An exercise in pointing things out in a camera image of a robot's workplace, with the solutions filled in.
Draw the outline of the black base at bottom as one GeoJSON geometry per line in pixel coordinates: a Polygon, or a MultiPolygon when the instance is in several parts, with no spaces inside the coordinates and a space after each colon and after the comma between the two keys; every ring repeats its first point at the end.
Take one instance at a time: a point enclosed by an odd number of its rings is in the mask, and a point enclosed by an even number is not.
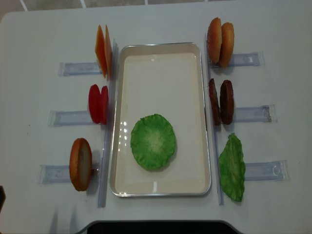
{"type": "Polygon", "coordinates": [[[98,222],[88,234],[237,234],[223,222],[209,221],[111,221],[98,222]]]}

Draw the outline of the brown object at left edge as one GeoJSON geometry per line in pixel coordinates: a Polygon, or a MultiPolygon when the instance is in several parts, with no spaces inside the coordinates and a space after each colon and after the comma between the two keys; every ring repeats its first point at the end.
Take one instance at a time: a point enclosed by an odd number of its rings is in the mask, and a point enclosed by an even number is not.
{"type": "Polygon", "coordinates": [[[5,194],[4,188],[0,186],[0,212],[3,208],[5,200],[6,200],[6,194],[5,194]]]}

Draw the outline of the brown meat patty left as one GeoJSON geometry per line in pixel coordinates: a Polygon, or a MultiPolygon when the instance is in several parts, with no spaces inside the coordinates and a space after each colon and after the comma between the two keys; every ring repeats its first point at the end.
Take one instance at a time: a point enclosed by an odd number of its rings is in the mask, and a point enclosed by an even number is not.
{"type": "Polygon", "coordinates": [[[209,80],[208,85],[209,85],[209,98],[210,98],[210,103],[211,103],[211,108],[212,108],[212,113],[213,113],[214,124],[218,126],[221,124],[221,118],[220,118],[218,97],[217,97],[215,82],[213,78],[209,80]]]}

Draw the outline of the brown meat patty right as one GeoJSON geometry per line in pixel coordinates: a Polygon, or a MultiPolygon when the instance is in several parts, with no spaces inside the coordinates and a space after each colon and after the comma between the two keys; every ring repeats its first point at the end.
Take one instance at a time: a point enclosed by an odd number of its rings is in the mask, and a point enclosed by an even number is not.
{"type": "Polygon", "coordinates": [[[224,80],[220,88],[220,117],[224,124],[231,124],[234,116],[234,93],[230,80],[224,80]]]}

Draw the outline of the white metal tray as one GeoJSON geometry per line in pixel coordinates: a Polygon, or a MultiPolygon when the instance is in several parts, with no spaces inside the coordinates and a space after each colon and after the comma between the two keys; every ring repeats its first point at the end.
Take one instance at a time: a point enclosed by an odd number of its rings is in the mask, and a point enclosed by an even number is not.
{"type": "Polygon", "coordinates": [[[192,42],[129,45],[119,56],[110,187],[118,197],[203,195],[211,186],[200,48],[192,42]],[[131,131],[142,118],[163,116],[175,152],[156,170],[140,166],[131,131]]]}

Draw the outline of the bun half lower left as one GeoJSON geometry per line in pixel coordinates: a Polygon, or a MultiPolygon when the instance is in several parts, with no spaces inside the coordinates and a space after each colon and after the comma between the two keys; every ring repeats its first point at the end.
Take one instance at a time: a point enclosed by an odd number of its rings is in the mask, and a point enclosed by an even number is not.
{"type": "Polygon", "coordinates": [[[71,149],[70,180],[77,191],[86,191],[92,175],[92,152],[88,141],[77,138],[71,149]]]}

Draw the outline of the red tomato slice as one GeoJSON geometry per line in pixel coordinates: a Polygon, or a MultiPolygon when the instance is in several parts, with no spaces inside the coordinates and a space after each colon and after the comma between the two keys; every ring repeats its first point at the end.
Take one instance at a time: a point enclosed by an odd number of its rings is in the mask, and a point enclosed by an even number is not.
{"type": "Polygon", "coordinates": [[[108,95],[108,87],[103,86],[101,90],[100,95],[100,123],[103,125],[106,125],[107,123],[107,106],[109,101],[109,95],[108,95]]]}
{"type": "Polygon", "coordinates": [[[100,91],[96,84],[92,85],[89,90],[88,106],[91,119],[93,123],[100,123],[100,113],[99,113],[99,98],[100,91]]]}

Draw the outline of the green lettuce leaf upright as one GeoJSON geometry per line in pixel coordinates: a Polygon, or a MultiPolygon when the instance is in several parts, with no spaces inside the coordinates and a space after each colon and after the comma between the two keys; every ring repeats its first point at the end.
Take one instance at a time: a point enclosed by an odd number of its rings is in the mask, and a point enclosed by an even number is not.
{"type": "Polygon", "coordinates": [[[220,183],[223,192],[233,201],[241,202],[245,191],[246,164],[240,139],[231,133],[219,156],[220,183]]]}

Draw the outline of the brown meat patty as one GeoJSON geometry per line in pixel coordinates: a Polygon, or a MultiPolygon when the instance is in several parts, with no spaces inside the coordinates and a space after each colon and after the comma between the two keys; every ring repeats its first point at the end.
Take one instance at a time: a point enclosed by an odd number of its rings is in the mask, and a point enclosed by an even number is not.
{"type": "Polygon", "coordinates": [[[208,85],[209,85],[209,98],[210,98],[210,103],[211,103],[211,108],[212,108],[212,113],[213,113],[214,124],[218,126],[221,124],[221,118],[220,118],[218,97],[217,97],[215,82],[213,78],[209,80],[208,85]]]}
{"type": "Polygon", "coordinates": [[[220,88],[220,117],[224,124],[231,124],[234,116],[234,93],[230,80],[224,80],[220,88]]]}

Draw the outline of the green lettuce leaf on tray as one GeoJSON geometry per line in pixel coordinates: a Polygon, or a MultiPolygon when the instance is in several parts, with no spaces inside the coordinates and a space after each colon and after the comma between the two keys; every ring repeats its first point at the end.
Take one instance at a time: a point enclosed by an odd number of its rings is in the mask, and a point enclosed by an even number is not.
{"type": "Polygon", "coordinates": [[[131,131],[130,146],[136,162],[145,170],[165,167],[176,149],[170,122],[160,114],[141,118],[131,131]]]}

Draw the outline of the bun bottom half upper right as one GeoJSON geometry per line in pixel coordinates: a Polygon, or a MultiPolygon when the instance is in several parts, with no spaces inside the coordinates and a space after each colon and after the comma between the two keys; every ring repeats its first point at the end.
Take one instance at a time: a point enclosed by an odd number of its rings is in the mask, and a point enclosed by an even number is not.
{"type": "Polygon", "coordinates": [[[222,45],[220,50],[219,65],[226,68],[231,60],[234,48],[234,27],[232,23],[226,22],[221,26],[222,45]]]}

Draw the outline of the orange cheese slice right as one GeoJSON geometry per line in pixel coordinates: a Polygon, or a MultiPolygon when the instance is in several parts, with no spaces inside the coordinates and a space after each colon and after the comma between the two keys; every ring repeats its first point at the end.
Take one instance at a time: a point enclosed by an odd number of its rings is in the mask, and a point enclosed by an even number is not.
{"type": "Polygon", "coordinates": [[[112,73],[112,46],[110,42],[110,36],[107,25],[105,25],[105,57],[106,57],[106,65],[107,65],[107,76],[111,78],[112,73]]]}

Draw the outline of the sesame bun top half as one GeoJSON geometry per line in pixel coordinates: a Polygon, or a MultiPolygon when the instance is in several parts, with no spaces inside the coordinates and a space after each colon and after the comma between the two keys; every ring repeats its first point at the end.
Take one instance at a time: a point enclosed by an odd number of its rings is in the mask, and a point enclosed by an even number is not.
{"type": "Polygon", "coordinates": [[[209,58],[213,63],[218,63],[222,45],[222,31],[220,18],[214,18],[207,32],[207,48],[209,58]]]}

